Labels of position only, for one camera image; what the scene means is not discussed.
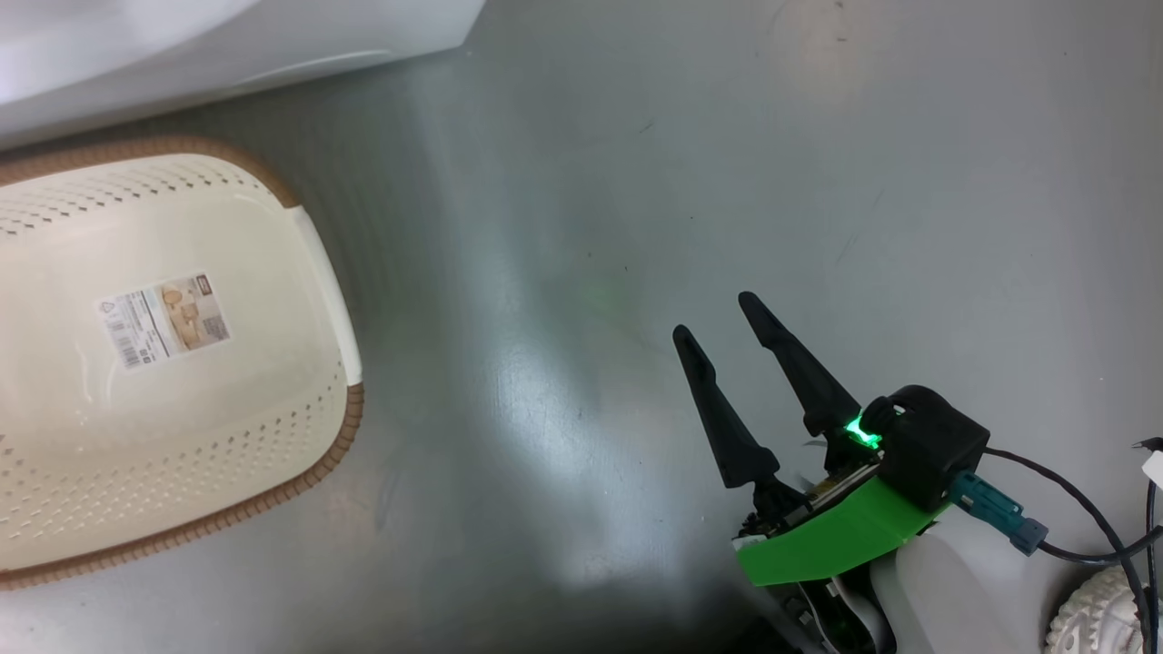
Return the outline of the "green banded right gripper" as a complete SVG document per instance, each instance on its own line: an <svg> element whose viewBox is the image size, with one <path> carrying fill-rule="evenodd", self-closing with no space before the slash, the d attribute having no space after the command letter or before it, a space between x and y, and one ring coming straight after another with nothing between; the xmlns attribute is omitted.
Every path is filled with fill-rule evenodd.
<svg viewBox="0 0 1163 654"><path fill-rule="evenodd" d="M843 479L825 479L811 489L809 504L795 509L780 529L755 525L741 531L734 550L750 583L768 587L829 580L893 553L939 521L947 502L935 510L918 509L878 476L885 454L883 439L848 427L859 418L859 401L759 296L741 292L739 304L759 346L773 353L789 378L809 436L844 428L848 445L873 456L872 463L859 465ZM672 340L725 488L773 479L780 463L752 439L727 401L701 344L684 324L673 328Z"/></svg>

